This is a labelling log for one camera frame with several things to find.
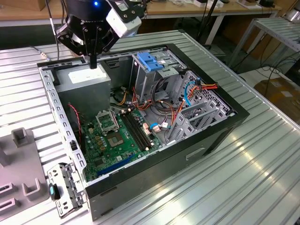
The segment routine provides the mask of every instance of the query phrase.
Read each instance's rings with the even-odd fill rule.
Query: slotted aluminum table
[[[265,33],[276,38],[281,43],[285,44],[285,47],[280,52],[279,55],[283,55],[284,52],[291,48],[295,52],[300,51],[299,36],[300,36],[300,24],[294,24],[284,18],[263,18],[263,19],[253,19],[247,30],[245,31],[240,42],[236,46],[228,66],[231,67],[235,62],[243,45],[247,41],[254,27],[261,29],[257,38],[253,41],[252,45],[249,47],[248,51],[251,51],[258,44],[259,40],[263,37]]]
[[[167,31],[120,39],[112,51],[175,43],[250,112],[212,154],[114,209],[93,224],[293,224],[300,216],[300,128],[189,35]],[[52,59],[55,45],[40,46]],[[61,58],[72,57],[61,46]],[[46,175],[68,158],[31,48],[0,51],[0,135],[32,129]],[[48,199],[7,220],[92,224],[87,206],[60,219]]]

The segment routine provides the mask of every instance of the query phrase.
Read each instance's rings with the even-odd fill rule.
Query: red wire
[[[80,145],[80,143],[81,143],[81,125],[80,125],[79,115],[78,115],[77,110],[74,108],[74,106],[72,106],[70,103],[68,104],[68,106],[70,106],[74,110],[76,117],[77,117],[78,129],[79,129],[79,145]]]

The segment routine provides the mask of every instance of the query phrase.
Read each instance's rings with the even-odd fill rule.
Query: blue wire
[[[157,125],[158,125],[158,123],[153,123],[153,124],[151,124],[151,125],[150,125],[150,130],[152,130],[152,128],[155,127],[155,126],[157,126]]]
[[[184,99],[185,99],[185,101],[187,102],[188,106],[191,106],[191,103],[190,103],[189,100],[188,100],[188,94],[187,94],[187,91],[188,91],[188,86],[189,86],[190,84],[192,84],[192,83],[195,84],[195,81],[188,82],[187,85],[186,85],[186,87],[185,87],[185,89],[184,89]]]

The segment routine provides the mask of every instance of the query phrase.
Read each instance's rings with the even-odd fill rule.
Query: wooden table
[[[51,0],[49,3],[50,10],[54,23],[60,23],[61,21],[61,5],[59,0]],[[274,8],[259,8],[259,9],[247,9],[235,0],[231,0],[230,3],[224,4],[222,8],[215,8],[212,16],[217,16],[217,19],[211,29],[210,35],[206,41],[207,45],[212,43],[217,30],[219,29],[221,22],[226,15],[250,15],[250,14],[270,14],[270,17],[275,17],[280,7]],[[203,16],[204,7],[197,7],[193,4],[186,4],[183,6],[177,6],[169,1],[167,2],[150,2],[147,6],[146,19],[159,19],[159,18],[183,18],[183,17],[198,17]],[[24,26],[24,25],[42,25],[50,24],[49,15],[47,9],[42,11],[31,11],[16,7],[4,6],[0,9],[0,27],[6,26]]]

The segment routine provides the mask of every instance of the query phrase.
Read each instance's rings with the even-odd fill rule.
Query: cardboard box
[[[255,89],[264,95],[267,80],[255,85]],[[283,78],[271,79],[266,98],[284,114],[300,125],[300,88]]]
[[[0,4],[34,11],[41,11],[46,6],[45,0],[0,0]]]

